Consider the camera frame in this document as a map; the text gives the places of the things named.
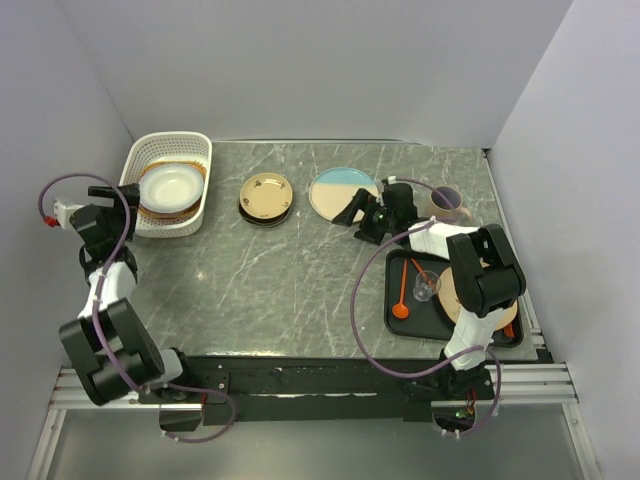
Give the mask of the pink polka dot plate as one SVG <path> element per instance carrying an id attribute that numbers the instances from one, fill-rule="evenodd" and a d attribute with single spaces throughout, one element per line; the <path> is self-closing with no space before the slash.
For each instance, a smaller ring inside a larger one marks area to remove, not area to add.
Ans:
<path id="1" fill-rule="evenodd" d="M 150 210 L 142 205 L 139 206 L 138 211 L 140 214 L 153 219 L 169 220 L 169 219 L 187 218 L 197 213 L 200 207 L 200 203 L 201 201 L 198 200 L 194 204 L 190 205 L 188 208 L 183 209 L 181 211 L 177 211 L 177 212 L 161 213 L 161 212 Z"/>

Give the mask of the cream plate with blue leaves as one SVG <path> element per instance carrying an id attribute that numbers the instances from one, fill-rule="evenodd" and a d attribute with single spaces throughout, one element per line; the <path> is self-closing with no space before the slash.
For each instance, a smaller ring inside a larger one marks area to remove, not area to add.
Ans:
<path id="1" fill-rule="evenodd" d="M 353 200 L 359 189 L 377 197 L 375 182 L 364 172 L 350 168 L 331 168 L 316 177 L 309 188 L 309 201 L 314 211 L 332 221 Z"/>

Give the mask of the yellow round plate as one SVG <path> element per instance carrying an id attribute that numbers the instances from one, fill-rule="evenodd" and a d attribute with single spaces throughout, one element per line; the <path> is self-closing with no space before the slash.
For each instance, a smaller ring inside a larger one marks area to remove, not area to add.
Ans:
<path id="1" fill-rule="evenodd" d="M 285 177 L 264 172 L 244 183 L 240 189 L 239 203 L 248 215 L 268 220 L 286 213 L 293 198 L 293 188 Z"/>

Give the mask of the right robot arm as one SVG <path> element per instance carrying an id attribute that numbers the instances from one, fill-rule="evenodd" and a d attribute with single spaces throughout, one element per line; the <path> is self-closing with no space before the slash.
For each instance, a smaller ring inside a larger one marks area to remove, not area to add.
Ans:
<path id="1" fill-rule="evenodd" d="M 524 295 L 526 280 L 503 228 L 497 224 L 464 227 L 418 216 L 413 200 L 417 180 L 388 177 L 378 196 L 360 188 L 332 219 L 350 226 L 361 212 L 354 237 L 376 244 L 379 251 L 396 243 L 412 253 L 449 262 L 460 310 L 453 333 L 435 366 L 416 373 L 391 370 L 369 354 L 358 333 L 352 290 L 349 316 L 360 351 L 378 370 L 396 378 L 413 380 L 437 375 L 437 387 L 449 398 L 460 398 L 484 378 L 487 347 L 506 310 Z"/>

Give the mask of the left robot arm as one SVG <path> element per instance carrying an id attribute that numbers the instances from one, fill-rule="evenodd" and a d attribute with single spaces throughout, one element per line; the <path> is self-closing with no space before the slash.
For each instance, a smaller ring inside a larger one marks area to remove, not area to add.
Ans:
<path id="1" fill-rule="evenodd" d="M 79 262 L 90 287 L 78 318 L 59 329 L 59 338 L 90 400 L 102 406 L 124 397 L 131 387 L 161 383 L 172 399 L 184 402 L 198 390 L 197 374 L 176 348 L 159 350 L 129 301 L 137 285 L 138 267 L 132 251 L 121 245 L 123 232 L 131 240 L 136 227 L 140 188 L 91 186 L 91 197 L 111 199 L 111 206 L 86 205 L 70 217 L 83 240 Z"/>

